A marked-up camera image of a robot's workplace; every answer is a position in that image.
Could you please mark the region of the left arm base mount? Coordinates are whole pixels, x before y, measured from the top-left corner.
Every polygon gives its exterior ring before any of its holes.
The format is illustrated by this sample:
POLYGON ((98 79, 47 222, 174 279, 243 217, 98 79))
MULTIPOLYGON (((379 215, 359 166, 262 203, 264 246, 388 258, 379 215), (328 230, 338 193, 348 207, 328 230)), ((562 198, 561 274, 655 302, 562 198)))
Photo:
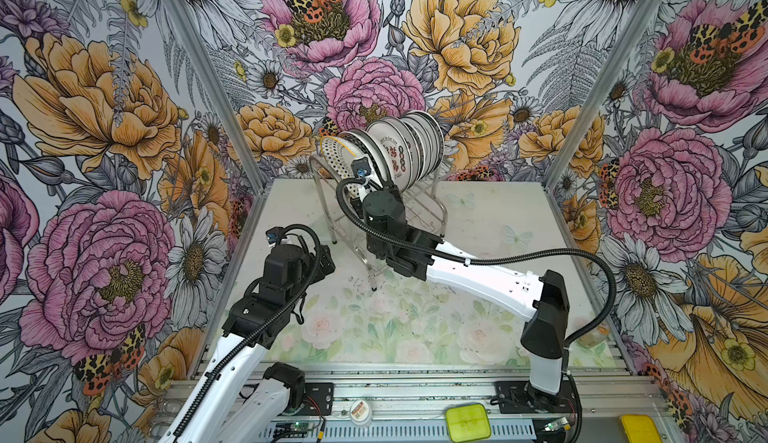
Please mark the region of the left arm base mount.
POLYGON ((307 382, 304 400, 295 412, 301 416, 330 416, 334 403, 335 385, 330 382, 307 382))

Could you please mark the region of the yellow rim dotted plate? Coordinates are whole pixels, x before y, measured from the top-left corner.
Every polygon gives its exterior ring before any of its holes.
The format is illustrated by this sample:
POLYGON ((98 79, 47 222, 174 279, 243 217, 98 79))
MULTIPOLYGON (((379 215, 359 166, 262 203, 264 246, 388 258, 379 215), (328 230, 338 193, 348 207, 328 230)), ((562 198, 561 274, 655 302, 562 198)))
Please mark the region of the yellow rim dotted plate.
POLYGON ((352 163, 364 156, 358 146, 339 136, 323 136, 321 153, 340 179, 356 178, 352 163))

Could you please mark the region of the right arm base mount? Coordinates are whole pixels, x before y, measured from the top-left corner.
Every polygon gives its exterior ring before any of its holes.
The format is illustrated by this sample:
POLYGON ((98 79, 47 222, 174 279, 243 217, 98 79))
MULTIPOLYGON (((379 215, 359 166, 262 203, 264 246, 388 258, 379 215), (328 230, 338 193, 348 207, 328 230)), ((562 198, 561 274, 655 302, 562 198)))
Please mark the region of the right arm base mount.
POLYGON ((576 412, 576 394, 572 385, 563 381, 556 395, 536 390, 527 381, 497 381, 492 405, 502 414, 572 414, 576 412))

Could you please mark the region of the black geometric pattern plate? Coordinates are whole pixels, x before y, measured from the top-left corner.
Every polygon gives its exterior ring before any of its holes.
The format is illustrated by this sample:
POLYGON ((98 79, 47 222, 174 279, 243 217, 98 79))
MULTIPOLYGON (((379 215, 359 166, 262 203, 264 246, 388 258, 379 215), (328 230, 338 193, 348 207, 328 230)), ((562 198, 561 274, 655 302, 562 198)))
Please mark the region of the black geometric pattern plate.
POLYGON ((381 184, 386 186, 391 182, 389 166, 384 155, 378 143, 367 132, 353 128, 348 131, 343 131, 341 137, 355 144, 369 158, 373 172, 376 174, 378 181, 381 184))

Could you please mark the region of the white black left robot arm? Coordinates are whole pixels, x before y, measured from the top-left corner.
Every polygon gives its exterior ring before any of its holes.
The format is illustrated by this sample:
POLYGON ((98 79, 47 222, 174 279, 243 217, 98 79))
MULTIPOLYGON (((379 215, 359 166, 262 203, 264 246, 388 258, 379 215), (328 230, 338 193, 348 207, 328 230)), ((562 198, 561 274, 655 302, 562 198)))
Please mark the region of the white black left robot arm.
POLYGON ((316 252, 290 243, 273 246, 262 276, 230 309, 203 376, 159 440, 253 442, 277 416, 301 407, 304 372, 275 363, 242 406, 231 410, 308 287, 334 271, 326 245, 316 252))

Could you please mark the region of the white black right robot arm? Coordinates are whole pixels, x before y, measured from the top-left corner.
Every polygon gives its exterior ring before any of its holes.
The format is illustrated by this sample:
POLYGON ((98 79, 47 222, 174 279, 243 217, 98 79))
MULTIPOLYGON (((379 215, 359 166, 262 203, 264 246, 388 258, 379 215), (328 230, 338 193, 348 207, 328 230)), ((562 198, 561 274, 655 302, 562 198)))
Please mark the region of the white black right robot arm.
POLYGON ((559 393, 565 365, 570 303, 562 275, 538 276, 500 265, 477 265, 474 258, 438 235, 407 223, 405 205, 394 189, 362 199, 367 248, 396 273, 439 283, 494 303, 524 321, 521 345, 528 351, 531 396, 559 393))

